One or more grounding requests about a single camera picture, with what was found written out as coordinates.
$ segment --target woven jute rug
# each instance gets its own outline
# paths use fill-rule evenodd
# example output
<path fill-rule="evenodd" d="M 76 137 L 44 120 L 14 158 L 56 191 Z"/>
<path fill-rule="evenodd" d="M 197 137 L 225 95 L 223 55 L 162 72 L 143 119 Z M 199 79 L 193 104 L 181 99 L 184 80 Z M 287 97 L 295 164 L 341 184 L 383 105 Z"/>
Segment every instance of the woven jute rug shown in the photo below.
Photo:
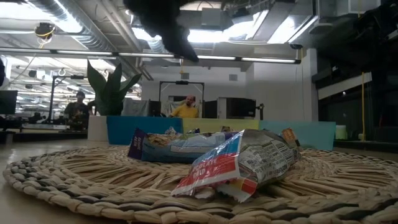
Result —
<path fill-rule="evenodd" d="M 84 215 L 144 223 L 380 223 L 398 220 L 398 164 L 306 149 L 247 202 L 171 197 L 186 164 L 142 162 L 127 147 L 77 149 L 9 164 L 15 189 Z"/>

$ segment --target white wall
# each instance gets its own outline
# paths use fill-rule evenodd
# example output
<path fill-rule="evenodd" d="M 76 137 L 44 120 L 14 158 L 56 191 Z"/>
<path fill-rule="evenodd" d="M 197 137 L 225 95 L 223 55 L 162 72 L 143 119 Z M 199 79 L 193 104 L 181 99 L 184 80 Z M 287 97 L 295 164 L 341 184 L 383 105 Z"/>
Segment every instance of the white wall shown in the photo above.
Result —
<path fill-rule="evenodd" d="M 180 67 L 147 67 L 148 72 L 154 77 L 155 81 L 142 82 L 143 100 L 159 100 L 159 82 L 160 81 L 178 81 L 181 80 Z M 218 97 L 237 97 L 245 98 L 245 72 L 239 68 L 218 68 L 212 67 L 184 67 L 184 72 L 190 74 L 190 82 L 205 83 L 205 101 L 217 100 Z M 229 80 L 229 74 L 237 74 L 236 82 Z M 162 85 L 162 101 L 168 100 L 169 96 L 187 96 L 194 95 L 197 100 L 201 100 L 201 85 L 176 85 L 167 83 Z"/>
<path fill-rule="evenodd" d="M 143 100 L 159 100 L 159 81 L 180 80 L 180 67 L 147 67 L 155 81 L 142 83 Z M 264 119 L 279 121 L 318 121 L 318 95 L 311 76 L 317 73 L 317 52 L 307 50 L 300 65 L 254 63 L 247 72 L 238 68 L 186 67 L 190 82 L 205 82 L 205 100 L 237 97 L 264 103 Z M 229 81 L 229 74 L 237 74 L 238 81 Z M 201 99 L 201 85 L 162 85 L 162 101 L 169 96 L 194 95 Z"/>
<path fill-rule="evenodd" d="M 300 65 L 254 63 L 247 71 L 246 96 L 257 105 L 264 103 L 264 119 L 317 121 L 318 98 L 311 81 L 316 66 L 314 50 L 307 51 Z"/>

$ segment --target computer monitor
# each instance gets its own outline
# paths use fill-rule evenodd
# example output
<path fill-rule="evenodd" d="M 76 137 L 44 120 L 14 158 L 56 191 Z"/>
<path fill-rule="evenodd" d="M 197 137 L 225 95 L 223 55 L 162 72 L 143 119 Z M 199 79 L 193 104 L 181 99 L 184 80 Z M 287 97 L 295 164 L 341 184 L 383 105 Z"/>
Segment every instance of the computer monitor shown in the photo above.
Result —
<path fill-rule="evenodd" d="M 0 91 L 0 114 L 13 115 L 17 106 L 18 91 Z"/>

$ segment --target chip bag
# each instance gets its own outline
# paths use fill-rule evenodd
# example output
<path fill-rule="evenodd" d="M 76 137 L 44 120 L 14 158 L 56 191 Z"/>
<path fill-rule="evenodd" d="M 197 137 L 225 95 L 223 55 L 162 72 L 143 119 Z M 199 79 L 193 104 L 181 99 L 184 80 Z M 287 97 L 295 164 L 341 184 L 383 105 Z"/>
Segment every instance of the chip bag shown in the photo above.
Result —
<path fill-rule="evenodd" d="M 149 162 L 192 163 L 236 133 L 147 134 L 136 129 L 128 157 Z"/>
<path fill-rule="evenodd" d="M 265 130 L 243 130 L 196 159 L 172 195 L 195 195 L 211 186 L 243 202 L 258 187 L 283 179 L 299 159 L 299 150 L 289 147 L 280 136 Z"/>

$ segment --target man in dark jacket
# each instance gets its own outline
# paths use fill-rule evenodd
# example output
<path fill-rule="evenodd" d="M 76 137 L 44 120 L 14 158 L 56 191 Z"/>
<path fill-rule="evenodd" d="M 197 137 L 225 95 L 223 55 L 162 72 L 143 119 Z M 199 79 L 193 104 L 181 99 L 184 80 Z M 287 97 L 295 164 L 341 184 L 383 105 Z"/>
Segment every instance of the man in dark jacket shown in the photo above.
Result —
<path fill-rule="evenodd" d="M 79 91 L 76 94 L 77 101 L 73 103 L 69 103 L 65 109 L 65 115 L 68 116 L 69 120 L 75 119 L 88 119 L 88 106 L 83 103 L 86 95 L 82 91 Z"/>

